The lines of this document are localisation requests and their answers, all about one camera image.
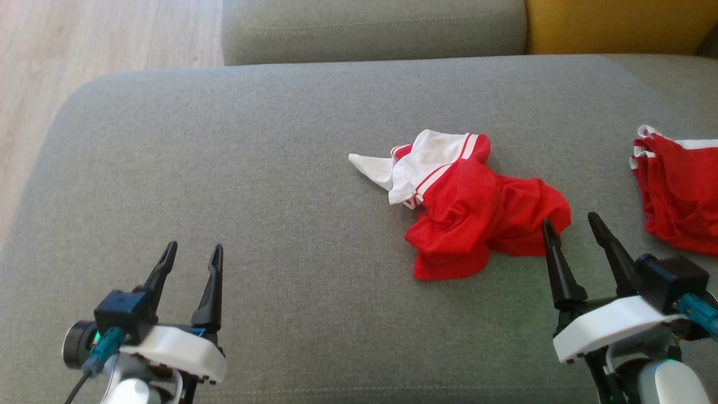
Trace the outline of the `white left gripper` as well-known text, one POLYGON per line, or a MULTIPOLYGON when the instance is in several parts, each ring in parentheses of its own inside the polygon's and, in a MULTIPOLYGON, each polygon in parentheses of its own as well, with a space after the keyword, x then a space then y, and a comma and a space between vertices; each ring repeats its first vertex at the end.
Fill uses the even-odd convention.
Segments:
MULTIPOLYGON (((149 306, 159 305, 177 249, 177 241, 170 241, 142 286, 149 306)), ((223 246, 217 244, 208 264, 207 284, 191 317, 193 327, 205 328, 208 332, 218 332, 222 325, 223 255, 223 246)), ((226 357, 215 343, 177 327, 155 325, 142 342, 136 346, 125 345, 119 352, 138 355, 213 383, 223 383, 227 374, 226 357)))

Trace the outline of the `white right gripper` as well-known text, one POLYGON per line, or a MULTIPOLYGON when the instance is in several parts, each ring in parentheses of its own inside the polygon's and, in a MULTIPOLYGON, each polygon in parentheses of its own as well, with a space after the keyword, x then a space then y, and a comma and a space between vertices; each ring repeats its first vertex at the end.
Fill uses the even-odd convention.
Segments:
MULTIPOLYGON (((638 291, 631 281, 633 259, 598 213, 589 212, 587 219, 595 241, 603 248, 609 263, 616 295, 621 298, 580 315, 554 337, 553 346, 558 360, 566 364, 577 360, 579 355, 680 319, 680 314, 663 314, 644 297, 636 296, 638 291)), ((563 254, 560 237, 548 218, 542 223, 542 235, 554 308, 567 309, 587 301, 587 292, 574 278, 563 254)))

